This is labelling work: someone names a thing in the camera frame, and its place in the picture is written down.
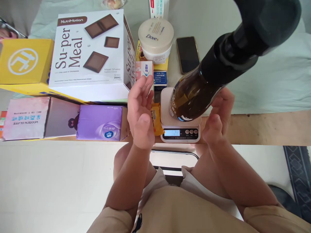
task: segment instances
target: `yellow box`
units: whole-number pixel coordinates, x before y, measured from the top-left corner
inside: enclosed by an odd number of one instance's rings
[[[140,45],[140,40],[138,40],[135,60],[136,61],[147,61],[145,56],[142,56],[142,55],[144,55],[143,50],[142,50],[141,45]],[[166,59],[164,64],[158,64],[158,65],[153,64],[153,66],[154,66],[155,71],[167,71],[168,58]]]
[[[2,43],[0,88],[25,95],[49,95],[86,103],[49,88],[53,40],[4,39]]]

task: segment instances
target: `pink box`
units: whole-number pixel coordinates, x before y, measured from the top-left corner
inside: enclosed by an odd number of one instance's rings
[[[42,139],[76,135],[80,105],[53,97],[10,100],[4,140]]]

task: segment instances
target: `purple box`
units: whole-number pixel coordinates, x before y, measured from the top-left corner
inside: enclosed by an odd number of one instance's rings
[[[126,107],[81,105],[78,140],[121,141],[129,133]]]

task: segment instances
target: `digital display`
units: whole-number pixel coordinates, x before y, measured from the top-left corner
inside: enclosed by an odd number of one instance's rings
[[[179,137],[180,136],[180,131],[177,129],[174,130],[165,130],[164,136],[175,136]]]

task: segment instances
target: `beige shorts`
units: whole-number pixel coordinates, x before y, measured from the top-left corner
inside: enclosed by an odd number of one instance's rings
[[[209,191],[205,188],[201,183],[199,183],[194,176],[190,173],[193,168],[189,168],[186,166],[182,166],[181,171],[183,175],[183,181],[180,184],[180,187],[191,192],[213,204],[217,205],[222,210],[226,211],[227,213],[235,216],[238,219],[243,220],[236,204],[231,199],[226,199],[220,197],[213,192]],[[146,201],[148,200],[150,194],[159,188],[169,185],[165,179],[165,175],[163,170],[159,167],[155,176],[151,180],[151,182],[144,188],[142,193],[141,201],[139,202],[138,210],[140,211],[142,207],[145,205]]]

